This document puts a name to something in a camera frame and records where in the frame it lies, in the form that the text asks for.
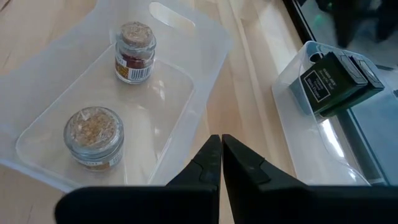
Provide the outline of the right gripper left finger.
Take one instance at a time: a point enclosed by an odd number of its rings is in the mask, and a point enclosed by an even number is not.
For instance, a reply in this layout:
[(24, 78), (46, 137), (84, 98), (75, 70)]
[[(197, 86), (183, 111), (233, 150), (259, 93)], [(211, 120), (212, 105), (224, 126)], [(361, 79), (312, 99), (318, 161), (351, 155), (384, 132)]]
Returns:
[(221, 139), (212, 135), (165, 186), (84, 187), (55, 206), (56, 224), (218, 224)]

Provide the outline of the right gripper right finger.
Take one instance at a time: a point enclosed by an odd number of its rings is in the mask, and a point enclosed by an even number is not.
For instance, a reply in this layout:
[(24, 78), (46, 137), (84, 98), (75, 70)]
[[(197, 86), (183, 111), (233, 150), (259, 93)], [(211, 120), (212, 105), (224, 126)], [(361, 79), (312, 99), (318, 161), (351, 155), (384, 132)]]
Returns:
[(235, 224), (398, 224), (398, 187), (307, 185), (229, 134), (222, 144)]

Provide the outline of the cork-stoppered glass spice jar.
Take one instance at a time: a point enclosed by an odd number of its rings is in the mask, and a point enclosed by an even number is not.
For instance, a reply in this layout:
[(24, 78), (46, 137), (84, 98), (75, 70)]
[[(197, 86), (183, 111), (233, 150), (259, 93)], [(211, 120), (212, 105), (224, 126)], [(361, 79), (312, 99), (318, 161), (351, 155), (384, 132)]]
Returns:
[(138, 21), (123, 24), (116, 35), (116, 76), (128, 84), (146, 81), (153, 71), (156, 45), (149, 26)]

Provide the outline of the clear plastic bin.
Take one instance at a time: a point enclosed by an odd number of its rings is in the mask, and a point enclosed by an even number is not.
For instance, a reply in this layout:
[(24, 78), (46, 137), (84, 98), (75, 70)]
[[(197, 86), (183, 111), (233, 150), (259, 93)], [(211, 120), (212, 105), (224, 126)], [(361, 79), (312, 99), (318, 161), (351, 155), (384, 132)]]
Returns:
[[(300, 76), (328, 52), (354, 57), (384, 89), (332, 117), (315, 115)], [(398, 71), (386, 72), (363, 55), (308, 41), (283, 69), (272, 93), (299, 180), (398, 186)]]
[[(114, 72), (116, 33), (147, 24), (154, 69), (129, 85)], [(188, 156), (231, 47), (227, 31), (178, 0), (97, 0), (74, 28), (0, 76), (0, 164), (68, 192), (89, 185), (164, 185)], [(123, 157), (109, 171), (77, 163), (63, 140), (82, 108), (113, 110), (124, 125)]]

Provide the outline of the wide-lid glass spice jar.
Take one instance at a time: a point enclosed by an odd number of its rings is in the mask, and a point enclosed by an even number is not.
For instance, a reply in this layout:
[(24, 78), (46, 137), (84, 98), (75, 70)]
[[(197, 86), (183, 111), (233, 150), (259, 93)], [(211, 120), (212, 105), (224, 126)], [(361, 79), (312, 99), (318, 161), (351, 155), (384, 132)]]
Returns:
[(124, 126), (111, 109), (91, 106), (66, 123), (63, 140), (72, 157), (89, 170), (106, 170), (123, 157)]

